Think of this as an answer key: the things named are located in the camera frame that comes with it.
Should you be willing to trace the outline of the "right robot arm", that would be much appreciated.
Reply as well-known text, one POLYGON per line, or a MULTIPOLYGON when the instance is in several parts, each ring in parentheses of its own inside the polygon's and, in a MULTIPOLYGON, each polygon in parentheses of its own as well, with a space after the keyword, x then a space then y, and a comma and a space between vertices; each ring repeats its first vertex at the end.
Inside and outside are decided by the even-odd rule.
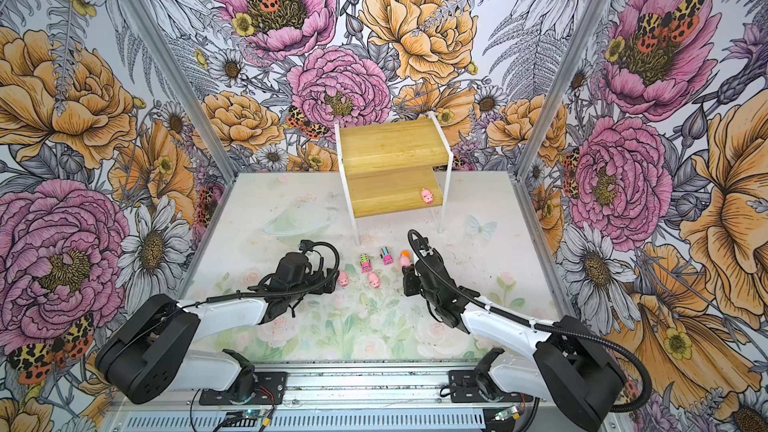
POLYGON ((478 364, 485 397, 518 394, 553 402, 572 423, 597 431, 619 403, 627 378, 614 358, 617 344, 590 333, 572 316, 548 321, 519 315, 479 292, 459 286, 429 240, 409 230, 413 265, 405 271, 407 295, 425 299, 439 323, 484 338, 496 347, 478 364))

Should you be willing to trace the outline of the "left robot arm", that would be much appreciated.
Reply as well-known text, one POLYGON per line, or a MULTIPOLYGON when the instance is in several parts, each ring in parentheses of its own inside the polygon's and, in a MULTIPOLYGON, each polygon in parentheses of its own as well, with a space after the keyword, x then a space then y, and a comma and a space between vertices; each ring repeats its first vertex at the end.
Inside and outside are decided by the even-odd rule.
POLYGON ((293 314, 308 295, 331 294, 341 257, 324 241, 301 241, 276 270, 247 290, 198 301, 156 294, 102 346, 95 366, 106 381, 135 405, 166 391, 211 391, 244 404, 259 389, 255 365, 225 349, 205 352, 194 343, 237 328, 262 326, 293 314))

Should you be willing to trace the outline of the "two-tier bamboo shelf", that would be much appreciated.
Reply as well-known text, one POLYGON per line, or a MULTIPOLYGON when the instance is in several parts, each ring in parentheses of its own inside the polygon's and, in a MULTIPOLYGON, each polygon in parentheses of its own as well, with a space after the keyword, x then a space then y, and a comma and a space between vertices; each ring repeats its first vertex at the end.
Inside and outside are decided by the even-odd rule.
POLYGON ((358 220, 366 217, 432 208, 437 230, 444 230, 454 155, 434 112, 361 127, 336 123, 334 138, 357 245, 358 220), (432 192, 432 204, 422 201, 423 188, 432 192))

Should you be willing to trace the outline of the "pink car blue roof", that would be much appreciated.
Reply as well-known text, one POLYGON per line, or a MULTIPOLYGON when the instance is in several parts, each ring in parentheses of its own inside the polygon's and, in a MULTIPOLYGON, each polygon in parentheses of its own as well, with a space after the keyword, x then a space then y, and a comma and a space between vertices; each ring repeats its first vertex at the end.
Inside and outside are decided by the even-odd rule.
POLYGON ((384 265, 391 265, 394 262, 388 247, 380 248, 380 257, 384 265))

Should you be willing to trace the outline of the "pink car green roof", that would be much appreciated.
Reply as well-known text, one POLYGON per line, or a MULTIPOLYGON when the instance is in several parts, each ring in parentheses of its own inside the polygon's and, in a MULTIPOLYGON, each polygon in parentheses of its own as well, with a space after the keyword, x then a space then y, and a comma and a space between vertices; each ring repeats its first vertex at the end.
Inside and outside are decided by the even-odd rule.
POLYGON ((373 267, 372 267, 372 264, 371 264, 371 259, 365 253, 360 255, 360 266, 361 266, 361 271, 364 274, 367 274, 367 273, 370 273, 370 272, 373 271, 373 267))

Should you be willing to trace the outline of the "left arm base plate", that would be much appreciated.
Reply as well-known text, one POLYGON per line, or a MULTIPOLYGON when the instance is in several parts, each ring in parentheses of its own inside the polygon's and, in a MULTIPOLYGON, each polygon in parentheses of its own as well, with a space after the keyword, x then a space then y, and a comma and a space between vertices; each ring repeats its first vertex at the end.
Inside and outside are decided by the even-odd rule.
POLYGON ((286 372, 255 372, 244 381, 226 391, 204 389, 199 397, 202 406, 281 405, 287 390, 286 372))

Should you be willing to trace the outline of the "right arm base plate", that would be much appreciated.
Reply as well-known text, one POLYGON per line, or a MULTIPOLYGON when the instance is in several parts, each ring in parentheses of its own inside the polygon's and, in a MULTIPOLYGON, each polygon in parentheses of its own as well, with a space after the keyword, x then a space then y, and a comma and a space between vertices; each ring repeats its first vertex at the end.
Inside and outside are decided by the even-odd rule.
POLYGON ((533 397, 519 393, 500 392, 491 396, 480 390, 476 373, 470 369, 451 369, 447 383, 440 389, 440 397, 452 403, 532 403, 533 397))

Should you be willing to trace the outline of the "aluminium front rail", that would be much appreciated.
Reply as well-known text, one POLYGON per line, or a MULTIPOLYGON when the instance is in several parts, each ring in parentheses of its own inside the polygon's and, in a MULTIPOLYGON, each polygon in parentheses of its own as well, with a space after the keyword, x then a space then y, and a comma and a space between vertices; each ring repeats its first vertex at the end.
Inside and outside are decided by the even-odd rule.
POLYGON ((193 391, 165 392, 144 405, 126 399, 108 409, 104 431, 574 431, 576 425, 548 400, 534 408, 514 400, 518 419, 498 422, 509 403, 448 395, 456 362, 283 364, 286 381, 275 402, 203 405, 193 391), (227 426, 224 421, 234 419, 227 426))

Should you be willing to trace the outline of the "left aluminium corner post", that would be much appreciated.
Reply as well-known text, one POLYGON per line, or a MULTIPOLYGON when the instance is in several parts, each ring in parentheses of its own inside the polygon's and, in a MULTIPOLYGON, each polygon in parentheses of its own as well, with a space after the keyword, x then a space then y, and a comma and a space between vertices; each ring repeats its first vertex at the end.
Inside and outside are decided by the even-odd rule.
POLYGON ((145 45, 156 60, 164 77, 176 93, 176 97, 200 134, 212 159, 222 173, 226 185, 233 185, 238 172, 233 166, 228 153, 217 137, 214 129, 204 113, 195 92, 182 72, 180 64, 172 52, 163 31, 155 21, 154 14, 144 0, 119 0, 125 9, 130 22, 136 27, 145 45))

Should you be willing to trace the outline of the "aluminium corner post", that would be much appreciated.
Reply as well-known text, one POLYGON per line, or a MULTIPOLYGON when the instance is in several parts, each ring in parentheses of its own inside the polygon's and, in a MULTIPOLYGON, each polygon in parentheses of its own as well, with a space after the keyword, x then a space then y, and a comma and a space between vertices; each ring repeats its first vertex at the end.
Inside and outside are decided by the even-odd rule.
POLYGON ((582 53, 586 50, 592 34, 603 12, 609 7, 611 0, 588 0, 580 19, 576 22, 574 32, 554 76, 554 81, 548 90, 541 108, 538 121, 534 125, 531 136, 523 149, 515 174, 517 182, 522 183, 533 161, 546 138, 546 133, 557 115, 570 80, 575 73, 582 53))
POLYGON ((180 64, 172 52, 163 31, 155 21, 154 14, 144 0, 119 0, 125 9, 130 22, 136 27, 145 45, 156 60, 164 77, 176 93, 176 97, 200 134, 212 159, 222 173, 226 185, 233 185, 238 172, 233 166, 228 153, 217 137, 214 129, 204 113, 195 92, 182 72, 180 64))

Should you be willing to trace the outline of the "right aluminium corner post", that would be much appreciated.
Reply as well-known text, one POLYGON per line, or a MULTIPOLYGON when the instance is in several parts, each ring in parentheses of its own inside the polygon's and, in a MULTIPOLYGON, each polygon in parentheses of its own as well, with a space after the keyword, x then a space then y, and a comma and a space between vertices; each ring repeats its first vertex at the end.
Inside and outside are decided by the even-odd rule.
POLYGON ((592 34, 603 12, 609 7, 611 0, 588 0, 580 19, 576 22, 574 32, 554 76, 554 81, 548 90, 541 108, 538 121, 534 125, 531 136, 523 149, 515 174, 517 182, 522 183, 533 161, 546 138, 546 133, 557 115, 570 80, 575 73, 582 53, 586 50, 592 34))

